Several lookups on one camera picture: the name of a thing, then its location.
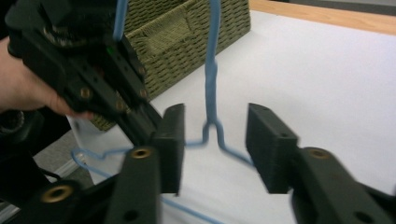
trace wooden surface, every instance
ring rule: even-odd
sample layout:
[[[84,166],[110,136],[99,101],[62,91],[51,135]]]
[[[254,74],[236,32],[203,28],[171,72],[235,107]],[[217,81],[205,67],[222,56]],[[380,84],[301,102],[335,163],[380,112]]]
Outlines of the wooden surface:
[[[249,0],[251,10],[293,17],[308,21],[318,21],[365,31],[396,35],[396,17],[370,13],[309,7],[266,0]]]

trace human hand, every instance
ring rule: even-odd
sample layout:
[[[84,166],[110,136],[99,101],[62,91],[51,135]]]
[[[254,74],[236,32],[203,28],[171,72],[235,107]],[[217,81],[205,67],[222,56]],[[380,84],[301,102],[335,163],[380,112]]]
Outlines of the human hand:
[[[21,59],[8,54],[9,38],[0,40],[0,113],[9,110],[35,110],[43,106],[71,117],[92,119],[93,113],[77,113],[64,98],[27,68]]]

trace white table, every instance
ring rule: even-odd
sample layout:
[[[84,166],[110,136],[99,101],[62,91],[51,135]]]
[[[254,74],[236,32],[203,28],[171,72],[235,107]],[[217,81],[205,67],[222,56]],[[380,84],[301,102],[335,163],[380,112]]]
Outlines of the white table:
[[[248,103],[265,105],[300,136],[300,147],[326,148],[357,180],[393,193],[396,36],[256,11],[251,18],[251,32],[218,55],[218,113],[227,144],[247,155]],[[161,112],[184,103],[186,138],[199,139],[204,92],[201,67],[152,103]],[[98,134],[81,125],[74,127],[81,147],[100,152],[129,145],[120,130]],[[221,153],[215,132],[210,137],[205,148],[186,149],[181,195],[174,200],[224,223],[294,223],[290,196],[267,194],[257,172]],[[112,174],[120,161],[87,158]],[[163,210],[164,223],[201,223],[166,205]]]

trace woven basket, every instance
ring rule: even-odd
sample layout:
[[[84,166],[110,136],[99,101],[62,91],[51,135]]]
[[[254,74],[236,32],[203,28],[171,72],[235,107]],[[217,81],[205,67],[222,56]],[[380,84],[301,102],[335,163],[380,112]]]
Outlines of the woven basket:
[[[129,1],[125,35],[147,70],[150,99],[204,64],[209,0]],[[218,52],[250,30],[248,0],[222,0]]]

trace blue cord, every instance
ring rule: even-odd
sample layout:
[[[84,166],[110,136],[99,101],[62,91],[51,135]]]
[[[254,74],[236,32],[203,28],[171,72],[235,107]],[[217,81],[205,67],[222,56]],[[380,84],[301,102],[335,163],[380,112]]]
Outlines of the blue cord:
[[[201,220],[206,221],[208,223],[223,224],[223,222],[217,221],[213,217],[209,217],[209,216],[206,216],[206,215],[204,215],[202,213],[196,212],[196,211],[194,211],[194,210],[192,210],[192,209],[190,209],[190,208],[188,208],[188,207],[186,207],[184,205],[181,205],[179,203],[175,203],[175,202],[173,202],[173,201],[171,201],[169,199],[165,199],[164,197],[163,197],[163,203],[165,203],[165,204],[167,204],[169,206],[172,206],[172,207],[174,207],[174,208],[176,208],[176,209],[178,209],[180,211],[183,211],[183,212],[185,212],[187,214],[190,214],[190,215],[192,215],[194,217],[198,217]]]
[[[197,147],[207,143],[209,139],[209,128],[211,125],[216,127],[216,131],[218,133],[218,144],[220,149],[229,155],[237,158],[238,160],[250,165],[254,166],[253,161],[250,158],[243,156],[238,153],[236,150],[231,149],[226,146],[224,140],[224,129],[223,126],[218,119],[217,115],[217,99],[216,99],[216,78],[218,72],[218,65],[216,62],[216,48],[218,44],[219,38],[219,25],[220,25],[220,14],[221,14],[221,4],[219,0],[209,0],[210,1],[210,26],[209,26],[209,38],[206,49],[206,59],[205,59],[205,105],[206,105],[206,123],[203,128],[203,139],[202,141],[187,143],[187,147]],[[117,12],[116,12],[116,20],[114,25],[114,33],[113,39],[115,41],[120,41],[123,36],[123,28],[125,23],[126,10],[128,7],[128,0],[118,0],[117,2]],[[104,154],[99,155],[88,149],[77,148],[72,150],[72,158],[73,160],[81,167],[102,175],[106,178],[111,177],[110,174],[107,174],[99,169],[88,166],[77,158],[78,153],[86,154],[87,156],[93,157],[97,160],[103,161],[107,155],[110,154],[118,154],[125,153],[130,149],[116,149],[106,151]],[[172,207],[175,207],[178,210],[181,210],[185,213],[188,213],[194,217],[198,217],[208,223],[212,224],[222,224],[215,220],[212,217],[208,217],[204,214],[198,213],[188,207],[185,207],[181,204],[172,202],[163,198],[163,202]]]
[[[114,31],[113,31],[114,41],[118,42],[122,39],[127,8],[128,8],[128,0],[117,1],[116,19],[114,21]]]
[[[209,128],[211,125],[214,125],[218,133],[218,145],[220,149],[238,160],[250,166],[254,166],[251,158],[247,158],[236,150],[226,146],[224,140],[224,129],[217,114],[216,77],[218,74],[218,64],[216,62],[216,48],[219,39],[220,16],[220,0],[210,0],[210,26],[205,59],[206,123],[202,130],[202,141],[188,142],[186,143],[186,146],[198,147],[206,144],[209,140]]]
[[[75,149],[73,149],[71,151],[71,156],[73,158],[73,161],[77,165],[81,166],[82,168],[84,168],[84,169],[86,169],[88,171],[92,171],[92,172],[94,172],[94,173],[96,173],[98,175],[104,176],[105,178],[109,178],[112,175],[110,175],[110,174],[108,174],[106,172],[103,172],[103,171],[101,171],[99,169],[96,169],[95,167],[92,167],[92,166],[89,166],[89,165],[85,164],[83,161],[81,161],[78,158],[77,154],[82,153],[82,154],[87,155],[87,156],[89,156],[91,158],[94,158],[94,159],[96,159],[98,161],[104,161],[106,159],[106,157],[109,156],[109,155],[112,155],[112,154],[125,154],[126,152],[128,152],[130,150],[131,149],[129,149],[129,148],[128,149],[126,149],[126,148],[112,149],[112,150],[108,150],[108,151],[104,152],[102,155],[100,155],[100,154],[94,153],[94,152],[92,152],[92,151],[90,151],[88,149],[85,149],[85,148],[75,148]]]

